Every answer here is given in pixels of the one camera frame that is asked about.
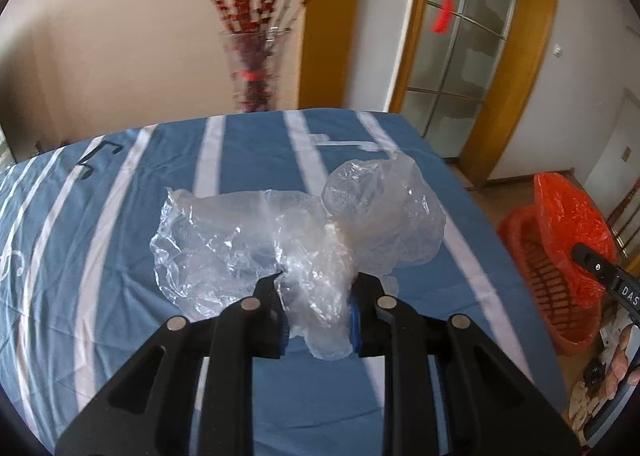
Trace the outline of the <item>clear plastic bag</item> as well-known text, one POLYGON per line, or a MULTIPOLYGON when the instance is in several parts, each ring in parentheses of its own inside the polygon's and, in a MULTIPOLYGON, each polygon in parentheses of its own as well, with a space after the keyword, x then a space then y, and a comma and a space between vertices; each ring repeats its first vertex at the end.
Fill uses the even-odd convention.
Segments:
POLYGON ((346 161, 320 195, 169 191, 150 248, 157 286, 192 321, 216 317, 274 276, 291 336, 315 358, 334 361, 352 353, 356 275, 374 275, 396 295, 393 269, 430 262, 445 224, 416 162, 394 152, 346 161))

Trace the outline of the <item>red trash basket with liner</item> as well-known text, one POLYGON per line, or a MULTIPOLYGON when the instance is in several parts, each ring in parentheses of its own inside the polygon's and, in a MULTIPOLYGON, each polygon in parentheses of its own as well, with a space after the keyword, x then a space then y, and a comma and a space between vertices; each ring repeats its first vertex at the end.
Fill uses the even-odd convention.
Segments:
POLYGON ((572 258, 585 244, 615 262, 614 241, 583 190, 557 172, 534 176, 534 202, 509 213, 498 234, 532 293, 556 352, 576 355, 600 328, 604 288, 572 258))

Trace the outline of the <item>blue white striped tablecloth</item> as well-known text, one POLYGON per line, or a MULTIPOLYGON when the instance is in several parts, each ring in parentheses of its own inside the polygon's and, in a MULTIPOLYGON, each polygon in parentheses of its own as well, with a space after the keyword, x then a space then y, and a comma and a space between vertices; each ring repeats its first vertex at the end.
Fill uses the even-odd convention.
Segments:
POLYGON ((494 227, 399 115, 334 109, 129 129, 62 147, 1 175, 1 386, 29 434, 53 450, 79 410, 176 308, 150 242, 168 189, 318 193, 352 159, 411 156, 447 222, 437 256, 395 271, 402 300, 464 313, 558 410, 558 359, 494 227))

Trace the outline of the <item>frosted glass sliding door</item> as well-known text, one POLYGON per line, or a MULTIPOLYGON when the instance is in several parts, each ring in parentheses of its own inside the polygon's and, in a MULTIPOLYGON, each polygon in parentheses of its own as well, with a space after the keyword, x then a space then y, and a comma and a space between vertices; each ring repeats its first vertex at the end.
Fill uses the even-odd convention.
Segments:
POLYGON ((413 0, 390 110, 481 187, 520 122, 551 36, 558 0, 413 0))

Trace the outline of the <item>glass vase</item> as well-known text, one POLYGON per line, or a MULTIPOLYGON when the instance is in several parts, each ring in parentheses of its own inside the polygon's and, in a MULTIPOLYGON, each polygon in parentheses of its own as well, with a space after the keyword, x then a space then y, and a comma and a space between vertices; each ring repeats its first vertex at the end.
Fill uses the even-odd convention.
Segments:
POLYGON ((276 109, 283 50, 289 34, 276 26, 268 31, 221 33, 235 112, 260 113, 276 109))

